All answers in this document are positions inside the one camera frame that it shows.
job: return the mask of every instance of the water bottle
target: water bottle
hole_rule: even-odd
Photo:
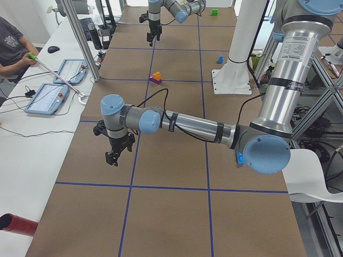
[[[89,23],[88,29],[90,31],[91,39],[92,39],[95,49],[96,50],[102,49],[102,44],[100,42],[98,31],[96,30],[94,23]]]

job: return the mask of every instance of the orange block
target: orange block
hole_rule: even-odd
[[[154,74],[152,74],[152,76],[154,77],[154,79],[156,80],[161,80],[162,79],[162,74],[158,71],[155,72]]]

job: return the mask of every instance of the white sticker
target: white sticker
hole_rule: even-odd
[[[293,61],[310,67],[319,41],[314,37],[289,36],[285,38],[278,61]]]

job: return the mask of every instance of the person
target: person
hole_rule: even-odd
[[[0,17],[0,75],[8,77],[18,75],[13,82],[18,82],[25,71],[36,63],[28,52],[38,55],[37,48],[7,20]]]

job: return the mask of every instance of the person's hand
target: person's hand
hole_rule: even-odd
[[[25,54],[25,55],[22,57],[21,60],[22,60],[22,62],[23,62],[25,65],[27,65],[27,66],[33,65],[33,64],[36,64],[36,63],[37,63],[37,61],[31,59],[31,58],[28,56],[28,54]]]

